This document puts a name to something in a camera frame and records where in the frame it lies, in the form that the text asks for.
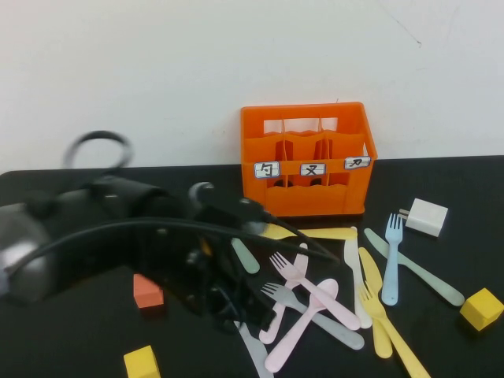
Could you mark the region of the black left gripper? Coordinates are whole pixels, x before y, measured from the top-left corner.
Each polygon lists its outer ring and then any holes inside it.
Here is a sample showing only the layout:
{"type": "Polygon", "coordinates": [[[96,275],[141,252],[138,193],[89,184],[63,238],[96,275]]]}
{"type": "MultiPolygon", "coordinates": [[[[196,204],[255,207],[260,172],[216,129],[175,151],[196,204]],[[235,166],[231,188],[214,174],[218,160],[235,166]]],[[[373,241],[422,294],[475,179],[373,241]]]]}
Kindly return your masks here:
{"type": "Polygon", "coordinates": [[[276,316],[273,301],[251,290],[228,252],[220,240],[208,243],[193,232],[161,228],[155,233],[155,283],[191,312],[210,313],[214,327],[227,335],[238,332],[244,311],[250,333],[258,335],[276,316]]]}

